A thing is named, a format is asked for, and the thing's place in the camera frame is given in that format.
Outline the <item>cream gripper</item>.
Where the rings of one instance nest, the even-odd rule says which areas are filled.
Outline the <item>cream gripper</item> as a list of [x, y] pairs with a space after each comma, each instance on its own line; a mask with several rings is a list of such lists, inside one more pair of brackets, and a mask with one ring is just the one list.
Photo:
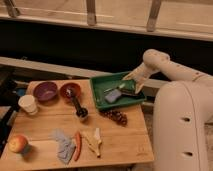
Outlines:
[[142, 63], [132, 72], [125, 75], [122, 78], [122, 80], [132, 80], [132, 79], [135, 80], [136, 81], [135, 94], [138, 94], [142, 90], [145, 81], [153, 74], [153, 72], [154, 70], [152, 68]]

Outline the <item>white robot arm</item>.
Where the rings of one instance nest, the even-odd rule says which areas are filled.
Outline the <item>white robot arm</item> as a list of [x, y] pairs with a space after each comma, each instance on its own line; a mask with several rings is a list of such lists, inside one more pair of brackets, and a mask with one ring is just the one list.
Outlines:
[[148, 49], [142, 64], [124, 78], [134, 80], [140, 91], [158, 72], [170, 81], [154, 101], [154, 171], [209, 171], [204, 124], [213, 118], [213, 76]]

